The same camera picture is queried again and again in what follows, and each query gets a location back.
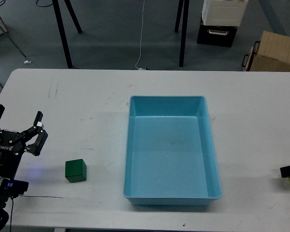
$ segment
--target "white cable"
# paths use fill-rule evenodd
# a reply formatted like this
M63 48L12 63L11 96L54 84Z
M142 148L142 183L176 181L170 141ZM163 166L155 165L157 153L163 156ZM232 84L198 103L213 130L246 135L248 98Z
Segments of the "white cable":
M145 5L145 0L143 0L143 11L142 11L142 29L141 29L141 40L140 40L140 56L137 61L137 63L134 65L138 70L141 70L142 68L138 68L136 65L140 62L141 59L141 50L142 50L142 34L143 34L143 23L144 23L144 5Z

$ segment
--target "floor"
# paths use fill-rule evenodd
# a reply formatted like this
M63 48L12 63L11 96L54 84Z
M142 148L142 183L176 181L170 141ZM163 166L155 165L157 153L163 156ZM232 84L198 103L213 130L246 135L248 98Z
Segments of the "floor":
M50 3L51 0L39 0L40 5ZM241 71L243 56L264 30L290 36L290 0L249 0L231 48L197 44L203 1L190 1L185 63L179 68L181 34L174 32L178 0L71 0L71 3L82 34L77 33L64 2L59 1L76 69L136 69L143 3L142 52L137 65L141 68ZM15 69L67 68L52 6L38 7L36 0L7 0L0 7L0 15L9 35L32 60L31 64L24 64L19 51L6 36L0 35L0 82L3 85ZM33 230L13 228L13 231Z

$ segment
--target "drawer handle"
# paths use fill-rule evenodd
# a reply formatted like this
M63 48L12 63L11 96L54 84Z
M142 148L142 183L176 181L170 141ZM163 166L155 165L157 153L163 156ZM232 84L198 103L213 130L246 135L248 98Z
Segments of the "drawer handle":
M242 61L242 67L243 67L243 68L246 67L246 65L247 65L248 57L249 57L248 54L245 54L245 55L244 55L244 58L243 58L243 61Z
M208 33L213 35L228 35L228 31L220 31L220 30L207 30Z

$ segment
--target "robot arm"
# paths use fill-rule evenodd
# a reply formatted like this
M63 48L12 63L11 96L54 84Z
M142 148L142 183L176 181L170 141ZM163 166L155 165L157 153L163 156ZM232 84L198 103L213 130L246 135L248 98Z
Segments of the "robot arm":
M0 105L0 119L3 112L4 106ZM3 210L9 197L18 197L28 189L28 182L14 180L23 153L27 151L38 156L48 137L41 123L42 117L43 114L38 111L33 126L21 133L0 128L0 230L9 218ZM26 145L36 135L36 141Z

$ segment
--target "table surface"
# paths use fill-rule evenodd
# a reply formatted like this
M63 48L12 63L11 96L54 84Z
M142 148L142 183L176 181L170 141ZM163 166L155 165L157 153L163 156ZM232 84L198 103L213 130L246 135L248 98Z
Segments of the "table surface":
M132 206L123 196L130 97L207 99L222 198L209 206ZM49 137L39 157L24 154L16 179L16 226L290 231L290 73L14 71L0 94L2 129L23 131L37 111ZM83 159L87 181L69 183L65 161ZM11 201L6 211L10 212Z

